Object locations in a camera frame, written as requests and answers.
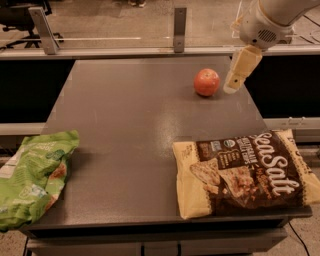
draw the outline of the chair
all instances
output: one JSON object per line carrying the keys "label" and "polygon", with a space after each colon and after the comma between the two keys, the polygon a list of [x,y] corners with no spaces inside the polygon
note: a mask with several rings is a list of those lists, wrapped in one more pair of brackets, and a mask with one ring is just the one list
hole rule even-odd
{"label": "chair", "polygon": [[[25,48],[34,45],[39,48],[40,36],[33,32],[35,27],[28,11],[30,7],[41,6],[46,15],[52,13],[48,0],[0,0],[0,24],[3,24],[3,31],[10,30],[28,31],[29,35],[15,42],[9,43],[5,48],[13,48],[18,44],[26,43]],[[60,33],[53,33],[54,36],[62,38]]]}

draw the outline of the floor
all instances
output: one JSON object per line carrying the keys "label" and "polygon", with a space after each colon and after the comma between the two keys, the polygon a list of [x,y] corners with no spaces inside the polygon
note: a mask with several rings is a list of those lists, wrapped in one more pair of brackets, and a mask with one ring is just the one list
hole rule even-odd
{"label": "floor", "polygon": [[[48,22],[53,32],[59,31],[63,48],[171,47],[174,7],[187,6],[186,46],[205,47],[241,44],[229,28],[238,13],[250,1],[244,0],[148,0],[144,8],[131,7],[126,0],[55,0],[50,1],[53,14]],[[320,9],[308,12],[320,22]],[[319,25],[307,18],[299,20],[294,44],[318,43]],[[0,32],[0,45],[20,38],[25,32]],[[320,178],[317,146],[301,147],[308,164]],[[286,226],[288,237],[266,253],[257,256],[319,255],[320,205],[312,207],[313,217],[295,219]],[[22,256],[26,238],[18,231],[0,234],[0,255]]]}

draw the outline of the brown chip bag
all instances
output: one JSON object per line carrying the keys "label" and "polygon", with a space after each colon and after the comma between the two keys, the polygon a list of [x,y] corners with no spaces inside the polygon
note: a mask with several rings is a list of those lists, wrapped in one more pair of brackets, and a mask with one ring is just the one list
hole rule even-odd
{"label": "brown chip bag", "polygon": [[291,130],[232,139],[175,142],[184,219],[320,203],[320,181]]}

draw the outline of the table surface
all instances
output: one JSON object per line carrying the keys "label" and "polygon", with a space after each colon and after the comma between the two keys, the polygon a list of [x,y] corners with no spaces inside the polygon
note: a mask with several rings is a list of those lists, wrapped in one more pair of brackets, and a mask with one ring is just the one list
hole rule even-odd
{"label": "table surface", "polygon": [[[80,146],[62,197],[31,228],[182,222],[176,194],[175,141],[266,130],[243,87],[222,90],[227,56],[76,61],[43,133],[76,129]],[[202,68],[221,88],[194,92]]]}

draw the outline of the glass panel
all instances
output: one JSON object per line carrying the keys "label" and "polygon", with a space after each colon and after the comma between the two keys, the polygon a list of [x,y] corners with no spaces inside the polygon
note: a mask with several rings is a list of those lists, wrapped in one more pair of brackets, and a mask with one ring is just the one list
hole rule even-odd
{"label": "glass panel", "polygon": [[172,1],[148,1],[143,8],[121,0],[56,1],[48,16],[61,48],[172,47]]}
{"label": "glass panel", "polygon": [[[0,0],[0,46],[29,36],[27,9],[35,0]],[[128,0],[51,0],[52,14],[47,20],[61,48],[133,47],[172,48],[174,8],[187,8],[186,47],[239,46],[243,42],[230,26],[249,6],[251,0],[146,0],[143,8]],[[12,24],[19,17],[19,24]],[[320,7],[301,17],[294,25],[291,45],[320,44]],[[25,39],[37,42],[37,39]],[[23,48],[26,44],[15,45]]]}
{"label": "glass panel", "polygon": [[[241,46],[234,21],[248,9],[251,0],[185,0],[187,7],[186,47]],[[320,43],[320,7],[309,10],[294,26],[294,34],[278,44]]]}

